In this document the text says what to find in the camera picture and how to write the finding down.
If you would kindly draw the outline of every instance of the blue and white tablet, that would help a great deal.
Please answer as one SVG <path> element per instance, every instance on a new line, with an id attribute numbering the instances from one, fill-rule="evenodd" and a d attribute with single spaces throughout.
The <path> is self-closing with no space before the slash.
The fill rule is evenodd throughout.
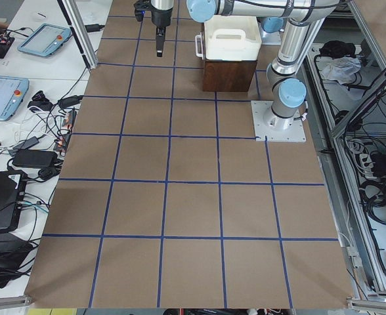
<path id="1" fill-rule="evenodd" d="M 47 57 L 61 48 L 71 35 L 69 28 L 44 23 L 18 46 L 18 50 L 23 53 Z"/>
<path id="2" fill-rule="evenodd" d="M 30 82 L 22 77 L 0 76 L 0 120 L 7 120 L 24 99 Z"/>

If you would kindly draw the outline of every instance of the container handle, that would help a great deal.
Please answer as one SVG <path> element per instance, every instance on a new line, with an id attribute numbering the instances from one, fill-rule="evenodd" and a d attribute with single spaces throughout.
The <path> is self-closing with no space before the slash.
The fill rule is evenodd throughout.
<path id="1" fill-rule="evenodd" d="M 243 41 L 246 38 L 246 32 L 238 28 L 219 28 L 213 32 L 212 35 L 215 39 L 226 39 L 227 36 L 239 36 L 239 38 L 229 38 L 230 40 Z"/>
<path id="2" fill-rule="evenodd" d="M 204 59 L 204 44 L 202 41 L 202 33 L 200 33 L 194 37 L 194 45 L 196 46 L 196 56 Z"/>

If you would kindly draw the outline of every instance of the light blue joint cap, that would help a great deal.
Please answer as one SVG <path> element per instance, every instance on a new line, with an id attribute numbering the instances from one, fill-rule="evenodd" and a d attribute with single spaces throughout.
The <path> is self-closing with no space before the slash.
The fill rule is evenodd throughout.
<path id="1" fill-rule="evenodd" d="M 284 26 L 283 18 L 265 18 L 262 23 L 263 31 L 266 33 L 278 32 Z"/>
<path id="2" fill-rule="evenodd" d="M 307 89 L 298 79 L 286 79 L 280 84 L 279 98 L 289 108 L 299 107 L 305 100 Z"/>
<path id="3" fill-rule="evenodd" d="M 193 20 L 204 23 L 215 15 L 215 0 L 187 0 L 187 9 Z"/>

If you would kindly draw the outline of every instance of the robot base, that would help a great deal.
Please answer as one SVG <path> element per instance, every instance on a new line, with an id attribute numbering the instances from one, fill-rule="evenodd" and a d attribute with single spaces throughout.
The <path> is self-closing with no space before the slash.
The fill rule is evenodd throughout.
<path id="1" fill-rule="evenodd" d="M 254 133 L 256 141 L 265 141 L 266 138 L 271 142 L 305 142 L 303 122 L 294 120 L 292 125 L 284 131 L 276 131 L 263 122 L 263 114 L 272 106 L 273 101 L 251 101 L 253 110 Z"/>

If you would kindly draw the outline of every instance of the white container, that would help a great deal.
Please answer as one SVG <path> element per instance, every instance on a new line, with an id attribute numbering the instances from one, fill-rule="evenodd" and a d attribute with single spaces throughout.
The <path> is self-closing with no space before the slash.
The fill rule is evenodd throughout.
<path id="1" fill-rule="evenodd" d="M 219 16 L 205 22 L 205 55 L 210 60 L 257 60 L 261 37 L 252 16 Z"/>

